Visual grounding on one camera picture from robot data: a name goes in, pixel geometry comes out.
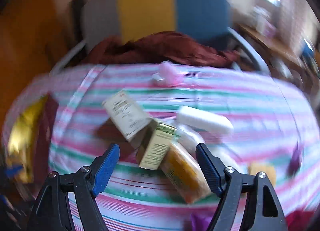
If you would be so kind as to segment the orange snack packet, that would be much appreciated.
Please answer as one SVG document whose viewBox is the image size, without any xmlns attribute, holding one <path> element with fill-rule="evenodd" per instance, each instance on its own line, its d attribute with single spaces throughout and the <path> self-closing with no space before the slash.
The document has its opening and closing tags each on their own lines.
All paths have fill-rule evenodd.
<svg viewBox="0 0 320 231">
<path fill-rule="evenodd" d="M 202 136 L 192 128 L 177 124 L 177 131 L 160 168 L 187 204 L 195 203 L 211 194 L 208 183 L 196 160 Z"/>
</svg>

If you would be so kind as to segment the cream medicine box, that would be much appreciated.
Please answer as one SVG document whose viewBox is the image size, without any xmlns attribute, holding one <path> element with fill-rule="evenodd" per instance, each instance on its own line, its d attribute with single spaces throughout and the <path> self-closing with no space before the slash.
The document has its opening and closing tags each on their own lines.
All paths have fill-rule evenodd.
<svg viewBox="0 0 320 231">
<path fill-rule="evenodd" d="M 130 143 L 151 121 L 151 117 L 124 90 L 104 100 L 102 106 L 117 129 Z"/>
</svg>

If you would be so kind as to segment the green yellow box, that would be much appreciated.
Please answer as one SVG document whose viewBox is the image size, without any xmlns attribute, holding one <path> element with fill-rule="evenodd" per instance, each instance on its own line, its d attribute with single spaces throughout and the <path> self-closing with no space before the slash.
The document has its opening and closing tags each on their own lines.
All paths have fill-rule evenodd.
<svg viewBox="0 0 320 231">
<path fill-rule="evenodd" d="M 157 170 L 176 132 L 176 127 L 152 119 L 136 153 L 138 166 L 142 169 Z"/>
</svg>

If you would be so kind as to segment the white foam sponge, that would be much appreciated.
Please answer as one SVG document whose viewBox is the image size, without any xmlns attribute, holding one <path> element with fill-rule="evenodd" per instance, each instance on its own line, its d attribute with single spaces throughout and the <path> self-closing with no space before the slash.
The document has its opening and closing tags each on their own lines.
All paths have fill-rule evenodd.
<svg viewBox="0 0 320 231">
<path fill-rule="evenodd" d="M 189 106 L 181 106 L 176 113 L 176 119 L 181 124 L 212 134 L 230 135 L 234 131 L 233 124 L 227 117 Z"/>
</svg>

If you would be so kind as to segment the gold tray box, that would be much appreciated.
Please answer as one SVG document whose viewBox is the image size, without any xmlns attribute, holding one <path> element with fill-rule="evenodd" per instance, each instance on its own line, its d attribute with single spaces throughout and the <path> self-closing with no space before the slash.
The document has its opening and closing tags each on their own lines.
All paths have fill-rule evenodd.
<svg viewBox="0 0 320 231">
<path fill-rule="evenodd" d="M 11 128 L 5 162 L 19 167 L 14 178 L 25 184 L 42 183 L 48 173 L 48 156 L 57 108 L 51 94 L 42 96 L 21 112 Z"/>
</svg>

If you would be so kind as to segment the pink hair roller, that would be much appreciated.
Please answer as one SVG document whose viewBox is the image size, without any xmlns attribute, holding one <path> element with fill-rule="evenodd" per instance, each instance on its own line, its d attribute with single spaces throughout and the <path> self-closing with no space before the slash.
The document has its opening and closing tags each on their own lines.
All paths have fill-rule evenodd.
<svg viewBox="0 0 320 231">
<path fill-rule="evenodd" d="M 153 82 L 158 86 L 175 87 L 184 82 L 182 71 L 170 61 L 159 64 L 158 72 L 152 76 Z"/>
</svg>

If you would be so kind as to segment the striped bed cover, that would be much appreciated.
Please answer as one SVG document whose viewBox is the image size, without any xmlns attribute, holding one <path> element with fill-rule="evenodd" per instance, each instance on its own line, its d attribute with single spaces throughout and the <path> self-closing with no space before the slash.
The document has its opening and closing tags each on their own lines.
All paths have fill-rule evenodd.
<svg viewBox="0 0 320 231">
<path fill-rule="evenodd" d="M 97 199 L 109 230 L 191 230 L 195 214 L 212 215 L 210 195 L 187 204 L 161 170 L 140 168 L 136 148 L 114 126 L 103 106 L 125 92 L 154 121 L 176 128 L 173 142 L 192 150 L 204 141 L 225 152 L 232 166 L 274 167 L 274 189 L 286 216 L 319 205 L 319 126 L 307 98 L 295 85 L 256 74 L 210 67 L 178 66 L 180 85 L 157 85 L 158 65 L 84 65 L 35 79 L 7 113 L 2 144 L 18 116 L 46 94 L 54 99 L 47 166 L 60 174 L 77 171 L 120 146 L 120 160 Z"/>
</svg>

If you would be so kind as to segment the purple wrapper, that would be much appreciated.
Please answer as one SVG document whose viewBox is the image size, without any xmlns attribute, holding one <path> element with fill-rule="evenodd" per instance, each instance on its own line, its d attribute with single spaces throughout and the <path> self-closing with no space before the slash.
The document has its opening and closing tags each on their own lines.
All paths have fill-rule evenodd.
<svg viewBox="0 0 320 231">
<path fill-rule="evenodd" d="M 302 164 L 302 157 L 303 157 L 303 147 L 299 143 L 297 143 L 293 150 L 293 153 L 289 162 L 289 166 L 287 169 L 287 174 L 289 176 L 295 175 L 300 170 L 300 167 Z"/>
</svg>

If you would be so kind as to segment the wooden side shelf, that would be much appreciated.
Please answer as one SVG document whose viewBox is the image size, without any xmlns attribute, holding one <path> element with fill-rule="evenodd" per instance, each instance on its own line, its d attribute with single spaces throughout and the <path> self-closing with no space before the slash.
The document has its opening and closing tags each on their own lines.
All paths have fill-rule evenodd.
<svg viewBox="0 0 320 231">
<path fill-rule="evenodd" d="M 254 40 L 262 48 L 267 50 L 271 55 L 275 55 L 276 57 L 281 58 L 291 66 L 299 67 L 302 69 L 305 68 L 301 59 L 296 56 L 293 51 L 280 40 L 262 36 L 254 29 L 243 24 L 237 24 L 237 26 L 239 28 L 239 31 L 243 35 L 252 38 L 252 40 Z"/>
</svg>

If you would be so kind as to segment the dark red garment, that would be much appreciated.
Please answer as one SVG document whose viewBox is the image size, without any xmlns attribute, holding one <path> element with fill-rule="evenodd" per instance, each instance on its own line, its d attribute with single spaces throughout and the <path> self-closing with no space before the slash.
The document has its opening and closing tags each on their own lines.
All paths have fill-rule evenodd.
<svg viewBox="0 0 320 231">
<path fill-rule="evenodd" d="M 125 44 L 118 36 L 108 37 L 95 45 L 81 63 L 123 65 L 170 61 L 189 66 L 229 68 L 239 57 L 237 51 L 218 51 L 185 34 L 164 31 Z"/>
</svg>

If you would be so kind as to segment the orange wooden wardrobe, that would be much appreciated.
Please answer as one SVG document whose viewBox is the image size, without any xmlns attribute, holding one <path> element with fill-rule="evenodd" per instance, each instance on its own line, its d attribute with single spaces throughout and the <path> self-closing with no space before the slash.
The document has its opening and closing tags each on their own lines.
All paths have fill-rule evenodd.
<svg viewBox="0 0 320 231">
<path fill-rule="evenodd" d="M 73 39 L 55 0 L 9 0 L 1 10 L 1 121 L 35 76 L 49 72 Z"/>
</svg>

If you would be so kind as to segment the grey yellow blue chair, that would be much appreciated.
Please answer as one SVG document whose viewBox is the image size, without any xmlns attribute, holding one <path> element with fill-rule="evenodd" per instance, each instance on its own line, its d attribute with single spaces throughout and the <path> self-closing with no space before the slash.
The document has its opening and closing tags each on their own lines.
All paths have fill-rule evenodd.
<svg viewBox="0 0 320 231">
<path fill-rule="evenodd" d="M 71 60 L 89 52 L 109 36 L 123 42 L 162 31 L 186 34 L 200 44 L 226 50 L 233 39 L 248 55 L 256 71 L 270 74 L 257 51 L 231 25 L 228 0 L 90 0 L 80 12 L 83 40 L 52 69 L 60 73 Z"/>
</svg>

